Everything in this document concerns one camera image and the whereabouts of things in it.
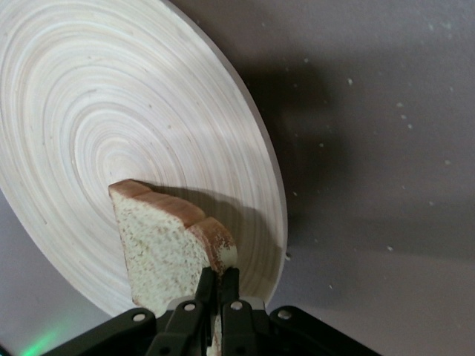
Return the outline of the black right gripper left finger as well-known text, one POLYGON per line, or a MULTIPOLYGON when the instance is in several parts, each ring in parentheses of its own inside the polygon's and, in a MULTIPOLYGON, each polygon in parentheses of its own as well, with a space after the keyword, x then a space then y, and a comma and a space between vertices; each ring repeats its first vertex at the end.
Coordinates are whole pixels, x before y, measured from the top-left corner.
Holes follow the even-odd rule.
POLYGON ((216 273, 204 268, 195 294, 173 300, 163 315, 130 309, 43 356, 206 356, 215 303, 216 273))

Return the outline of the round pale wooden plate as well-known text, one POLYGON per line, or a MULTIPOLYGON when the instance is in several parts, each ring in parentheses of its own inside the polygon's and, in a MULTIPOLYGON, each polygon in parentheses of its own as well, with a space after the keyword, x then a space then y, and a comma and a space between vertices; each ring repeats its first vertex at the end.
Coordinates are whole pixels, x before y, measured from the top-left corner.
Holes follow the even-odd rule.
POLYGON ((167 0, 0 0, 0 189, 54 268, 104 312, 132 305, 108 186, 132 178, 219 219, 240 287, 270 301, 287 218, 245 84, 167 0))

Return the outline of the slice of toast bread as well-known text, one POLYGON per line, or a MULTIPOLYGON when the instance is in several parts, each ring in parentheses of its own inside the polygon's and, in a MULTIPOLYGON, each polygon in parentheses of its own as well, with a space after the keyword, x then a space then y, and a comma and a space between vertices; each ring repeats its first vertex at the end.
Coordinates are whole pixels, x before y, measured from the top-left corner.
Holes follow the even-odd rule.
POLYGON ((193 203, 126 179, 109 186, 132 301, 164 315, 196 292, 203 268, 222 276, 238 261, 228 229, 193 203))

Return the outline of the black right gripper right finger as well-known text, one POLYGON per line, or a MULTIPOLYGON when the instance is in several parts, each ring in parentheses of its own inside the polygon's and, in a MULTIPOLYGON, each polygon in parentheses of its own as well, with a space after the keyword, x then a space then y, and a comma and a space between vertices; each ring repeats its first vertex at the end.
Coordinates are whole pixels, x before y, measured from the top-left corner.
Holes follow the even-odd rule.
POLYGON ((241 297, 238 268, 222 278, 221 325, 222 356, 379 356, 297 307, 267 313, 262 299, 241 297))

